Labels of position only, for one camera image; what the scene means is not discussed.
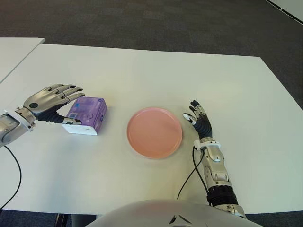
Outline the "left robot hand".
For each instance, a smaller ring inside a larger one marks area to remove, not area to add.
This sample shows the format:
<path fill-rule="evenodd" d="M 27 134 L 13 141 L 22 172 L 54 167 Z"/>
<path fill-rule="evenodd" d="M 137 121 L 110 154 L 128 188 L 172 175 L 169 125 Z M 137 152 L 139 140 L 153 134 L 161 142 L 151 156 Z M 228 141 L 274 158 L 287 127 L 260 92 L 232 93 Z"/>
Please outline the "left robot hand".
<path fill-rule="evenodd" d="M 71 84 L 54 84 L 29 97 L 24 102 L 23 108 L 38 121 L 80 125 L 80 120 L 62 116 L 57 111 L 77 98 L 85 96 L 82 90 Z"/>

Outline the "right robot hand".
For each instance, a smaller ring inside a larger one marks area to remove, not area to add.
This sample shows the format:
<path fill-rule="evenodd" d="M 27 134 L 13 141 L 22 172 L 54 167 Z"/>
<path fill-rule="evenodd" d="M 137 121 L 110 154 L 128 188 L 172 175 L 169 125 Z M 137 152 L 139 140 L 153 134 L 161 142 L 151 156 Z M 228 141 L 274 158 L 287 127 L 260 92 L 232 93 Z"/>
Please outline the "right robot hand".
<path fill-rule="evenodd" d="M 200 139 L 212 138 L 212 126 L 205 110 L 196 100 L 193 100 L 190 104 L 189 109 L 194 113 L 194 116 L 183 113 L 183 118 L 192 124 Z"/>

